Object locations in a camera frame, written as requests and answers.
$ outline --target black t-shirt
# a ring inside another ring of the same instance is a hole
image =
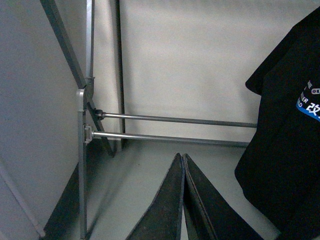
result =
[[[299,209],[320,205],[320,196],[311,196],[320,180],[320,8],[292,28],[246,86],[261,102],[235,176],[245,197],[281,231],[299,231],[292,225],[313,218],[319,224],[305,232],[316,237],[319,208]]]

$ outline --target diagonal metal bar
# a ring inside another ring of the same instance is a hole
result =
[[[128,114],[106,113],[106,112],[104,112],[101,117],[102,118],[114,118],[114,119],[131,119],[131,120],[185,123],[185,124],[231,126],[231,127],[243,127],[243,128],[256,128],[257,127],[256,123],[249,123],[249,122],[217,121],[217,120],[164,117],[164,116],[128,115]]]
[[[75,79],[75,82],[79,89],[83,89],[86,86],[86,80],[81,71],[79,61],[71,45],[65,25],[58,11],[56,2],[55,0],[40,0],[40,2],[51,24],[56,39],[60,44],[64,57]]]

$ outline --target horizontal rod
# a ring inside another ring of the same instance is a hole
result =
[[[248,142],[243,141],[223,141],[223,140],[211,140],[200,138],[185,138],[185,137],[172,137],[172,136],[154,136],[154,135],[139,135],[128,133],[112,133],[112,132],[93,132],[93,137],[101,138],[115,138],[115,139],[131,139],[131,140],[158,140],[158,141],[171,141],[171,142],[184,142],[194,144],[213,144],[229,147],[246,148]]]
[[[91,118],[94,122],[96,129],[99,132],[104,132],[105,131],[104,126],[102,126],[102,122],[98,119],[98,117],[95,114],[96,106],[95,106],[94,100],[92,98],[87,103],[87,108],[89,110],[89,113],[91,115]],[[105,139],[105,138],[101,139],[101,143],[102,143],[102,146],[104,147],[104,149],[108,152],[109,156],[114,157],[115,153],[113,152],[108,139]]]
[[[214,121],[192,118],[177,118],[177,117],[163,117],[163,116],[143,116],[143,115],[128,115],[117,113],[103,113],[103,118],[116,118],[116,119],[131,119],[131,120],[147,120],[147,121],[160,121],[172,123],[185,123],[185,124],[205,124],[205,125],[219,125],[219,126],[232,126],[244,128],[256,128],[257,124],[247,122],[235,121]]]

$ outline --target metal rod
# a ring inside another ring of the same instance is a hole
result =
[[[129,133],[113,133],[113,132],[93,132],[93,137],[101,138],[115,138],[115,139],[131,139],[131,140],[158,140],[158,141],[171,141],[171,142],[185,142],[194,144],[213,144],[229,147],[246,148],[249,142],[243,141],[224,141],[224,140],[211,140],[200,138],[185,138],[185,137],[172,137],[172,136],[155,136],[155,135],[139,135]]]
[[[95,0],[86,0],[85,76],[94,76]]]
[[[123,71],[123,59],[122,59],[122,39],[121,39],[121,18],[120,18],[120,0],[111,1],[114,2],[115,8],[115,24],[116,24],[116,40],[117,40],[117,57],[118,57],[118,69],[119,69],[119,112],[125,114],[125,95],[124,95],[124,71]],[[126,121],[121,119],[120,132],[126,132]],[[124,146],[124,141],[121,141],[121,147]]]
[[[163,117],[163,116],[128,115],[128,114],[117,114],[117,113],[104,113],[102,115],[102,117],[103,118],[116,118],[116,119],[131,119],[131,120],[147,120],[147,121],[160,121],[160,122],[172,122],[172,123],[185,123],[185,124],[232,126],[232,127],[244,127],[244,128],[256,128],[257,127],[257,124],[247,123],[247,122],[215,121],[215,120]]]

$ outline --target vertical metal pole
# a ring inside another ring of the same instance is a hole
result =
[[[118,69],[119,69],[119,113],[125,113],[125,95],[124,95],[124,72],[123,72],[123,61],[122,61],[122,40],[121,40],[121,17],[120,17],[120,1],[114,1],[115,4],[115,23],[116,23],[116,41],[117,41],[117,57],[118,57]],[[125,119],[120,121],[120,131],[126,132]],[[125,142],[121,141],[121,147],[124,147]]]
[[[86,0],[85,76],[94,76],[95,0]]]
[[[80,239],[87,235],[87,145],[84,141],[84,124],[86,123],[86,89],[78,89],[78,168],[79,168],[79,214]]]

